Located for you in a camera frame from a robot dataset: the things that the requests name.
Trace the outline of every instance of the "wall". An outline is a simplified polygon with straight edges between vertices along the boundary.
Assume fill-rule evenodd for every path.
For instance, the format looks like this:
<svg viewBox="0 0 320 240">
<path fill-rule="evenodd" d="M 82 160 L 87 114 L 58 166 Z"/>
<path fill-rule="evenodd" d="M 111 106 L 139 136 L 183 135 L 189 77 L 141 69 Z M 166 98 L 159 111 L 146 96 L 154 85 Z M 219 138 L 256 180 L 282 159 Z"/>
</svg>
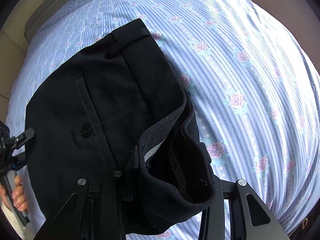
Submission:
<svg viewBox="0 0 320 240">
<path fill-rule="evenodd" d="M 5 122 L 11 93 L 26 54 L 0 31 L 0 120 Z"/>
<path fill-rule="evenodd" d="M 20 0 L 0 31 L 0 120 L 5 122 L 11 87 L 28 50 L 24 26 L 44 0 Z"/>
</svg>

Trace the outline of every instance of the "metal screw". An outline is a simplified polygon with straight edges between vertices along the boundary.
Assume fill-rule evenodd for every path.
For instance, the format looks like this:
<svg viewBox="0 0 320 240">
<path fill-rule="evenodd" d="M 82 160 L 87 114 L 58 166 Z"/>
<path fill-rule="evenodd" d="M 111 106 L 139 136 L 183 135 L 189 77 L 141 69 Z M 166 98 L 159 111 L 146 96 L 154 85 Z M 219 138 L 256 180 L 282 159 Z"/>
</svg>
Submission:
<svg viewBox="0 0 320 240">
<path fill-rule="evenodd" d="M 121 176 L 122 176 L 122 171 L 115 171 L 115 172 L 113 173 L 113 176 L 115 176 L 115 177 L 121 177 Z"/>
<path fill-rule="evenodd" d="M 84 184 L 86 184 L 86 182 L 87 182 L 86 179 L 79 179 L 79 180 L 78 180 L 78 184 L 79 184 L 79 185 L 84 185 Z"/>
<path fill-rule="evenodd" d="M 238 180 L 238 184 L 241 186 L 245 186 L 245 185 L 247 185 L 247 182 L 244 179 L 240 179 L 240 180 Z"/>
</svg>

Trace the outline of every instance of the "black handle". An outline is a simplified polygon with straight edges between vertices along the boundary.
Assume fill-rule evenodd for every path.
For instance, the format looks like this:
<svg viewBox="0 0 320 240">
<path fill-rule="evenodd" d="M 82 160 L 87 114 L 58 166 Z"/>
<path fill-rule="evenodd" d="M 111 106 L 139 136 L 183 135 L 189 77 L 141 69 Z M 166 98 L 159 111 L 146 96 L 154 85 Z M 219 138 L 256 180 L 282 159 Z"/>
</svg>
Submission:
<svg viewBox="0 0 320 240">
<path fill-rule="evenodd" d="M 6 197 L 7 197 L 8 204 L 10 205 L 10 209 L 11 209 L 12 213 L 14 214 L 14 216 L 16 217 L 18 222 L 20 222 L 21 225 L 23 227 L 25 227 L 30 222 L 30 220 L 28 219 L 26 212 L 24 212 L 24 213 L 20 212 L 13 205 L 12 189 L 11 189 L 10 182 L 9 182 L 9 179 L 8 179 L 7 175 L 2 176 L 0 178 L 0 183 L 1 183 L 1 185 L 4 187 L 4 189 L 6 191 Z"/>
</svg>

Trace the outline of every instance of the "bed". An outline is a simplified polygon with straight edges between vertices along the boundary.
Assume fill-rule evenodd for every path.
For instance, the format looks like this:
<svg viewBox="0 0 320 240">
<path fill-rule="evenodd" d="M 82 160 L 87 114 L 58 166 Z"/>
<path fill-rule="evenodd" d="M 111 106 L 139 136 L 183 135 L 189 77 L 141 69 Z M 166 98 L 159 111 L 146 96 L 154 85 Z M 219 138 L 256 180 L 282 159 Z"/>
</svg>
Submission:
<svg viewBox="0 0 320 240">
<path fill-rule="evenodd" d="M 247 180 L 291 232 L 320 198 L 320 79 L 292 34 L 251 0 L 69 0 L 31 40 L 12 88 L 11 133 L 24 130 L 28 101 L 55 69 L 136 18 L 190 92 L 214 174 Z M 27 168 L 20 175 L 36 234 L 45 218 Z M 127 239 L 197 239 L 200 219 Z"/>
</svg>

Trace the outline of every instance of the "pink rose print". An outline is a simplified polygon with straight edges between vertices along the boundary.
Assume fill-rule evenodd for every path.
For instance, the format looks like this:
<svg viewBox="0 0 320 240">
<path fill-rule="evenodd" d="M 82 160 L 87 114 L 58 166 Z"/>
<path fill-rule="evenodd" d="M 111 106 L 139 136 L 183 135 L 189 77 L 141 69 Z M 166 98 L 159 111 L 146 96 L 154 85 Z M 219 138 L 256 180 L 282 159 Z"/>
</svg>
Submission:
<svg viewBox="0 0 320 240">
<path fill-rule="evenodd" d="M 231 106 L 235 109 L 243 107 L 244 97 L 240 92 L 236 92 L 230 97 Z"/>
<path fill-rule="evenodd" d="M 309 195 L 309 197 L 308 197 L 306 202 L 309 202 L 311 198 L 312 198 L 312 195 Z"/>
<path fill-rule="evenodd" d="M 208 153 L 211 158 L 218 159 L 225 154 L 224 144 L 220 142 L 214 142 L 207 146 Z"/>
<path fill-rule="evenodd" d="M 287 210 L 287 209 L 291 206 L 291 204 L 292 204 L 292 201 L 287 202 L 287 203 L 284 205 L 283 209 L 284 209 L 284 210 Z"/>
<path fill-rule="evenodd" d="M 156 238 L 166 239 L 166 238 L 170 238 L 170 236 L 171 236 L 171 232 L 167 230 L 164 233 L 157 235 Z"/>
<path fill-rule="evenodd" d="M 83 41 L 79 41 L 76 46 L 80 47 L 82 44 L 83 44 Z"/>
<path fill-rule="evenodd" d="M 304 199 L 298 201 L 297 206 L 300 207 L 304 203 Z"/>
<path fill-rule="evenodd" d="M 208 46 L 205 42 L 197 42 L 196 44 L 193 45 L 193 47 L 195 48 L 196 51 L 198 52 L 202 52 L 202 51 L 206 51 Z"/>
<path fill-rule="evenodd" d="M 64 47 L 65 49 L 67 49 L 67 48 L 69 48 L 69 47 L 70 47 L 70 44 L 71 44 L 70 42 L 66 42 L 66 44 L 64 44 L 64 46 L 63 46 L 63 47 Z"/>
<path fill-rule="evenodd" d="M 275 67 L 275 68 L 274 68 L 274 72 L 275 72 L 276 78 L 281 78 L 281 77 L 282 77 L 279 68 Z"/>
<path fill-rule="evenodd" d="M 249 56 L 248 54 L 245 52 L 245 51 L 241 51 L 237 54 L 237 57 L 238 59 L 241 61 L 241 62 L 246 62 L 249 60 Z"/>
<path fill-rule="evenodd" d="M 187 74 L 182 74 L 180 76 L 180 80 L 182 82 L 182 85 L 185 87 L 185 88 L 188 88 L 188 86 L 190 85 L 190 78 Z"/>
<path fill-rule="evenodd" d="M 273 119 L 277 119 L 280 116 L 280 109 L 277 105 L 271 108 L 271 116 Z"/>
<path fill-rule="evenodd" d="M 179 20 L 181 20 L 181 19 L 178 16 L 175 16 L 175 17 L 172 17 L 172 18 L 169 19 L 169 21 L 171 21 L 171 22 L 176 22 L 176 21 L 179 21 Z"/>
<path fill-rule="evenodd" d="M 101 40 L 101 36 L 95 38 L 94 42 L 97 42 L 98 40 Z"/>
<path fill-rule="evenodd" d="M 285 167 L 285 173 L 289 173 L 290 171 L 293 171 L 295 166 L 296 166 L 296 162 L 294 160 L 290 160 Z"/>
<path fill-rule="evenodd" d="M 242 34 L 246 37 L 250 37 L 250 34 L 247 31 L 242 31 Z"/>
<path fill-rule="evenodd" d="M 155 41 L 159 41 L 161 40 L 162 33 L 161 32 L 152 33 L 152 37 L 155 39 Z"/>
<path fill-rule="evenodd" d="M 268 158 L 263 156 L 258 162 L 256 162 L 256 172 L 261 173 L 267 169 Z"/>
<path fill-rule="evenodd" d="M 147 16 L 145 15 L 145 14 L 142 14 L 142 15 L 138 15 L 137 17 L 136 17 L 136 19 L 138 19 L 138 18 L 140 18 L 140 19 L 143 19 L 143 18 L 146 18 Z"/>
<path fill-rule="evenodd" d="M 204 22 L 204 25 L 206 25 L 206 26 L 213 26 L 215 24 L 216 23 L 213 20 L 207 20 L 207 21 Z"/>
<path fill-rule="evenodd" d="M 268 207 L 268 209 L 271 208 L 272 204 L 273 204 L 273 202 L 268 202 L 268 203 L 266 203 L 266 206 Z"/>
<path fill-rule="evenodd" d="M 302 130 L 304 128 L 304 117 L 303 116 L 300 116 L 299 117 L 299 129 Z"/>
<path fill-rule="evenodd" d="M 189 3 L 182 4 L 182 8 L 190 8 L 192 5 Z"/>
</svg>

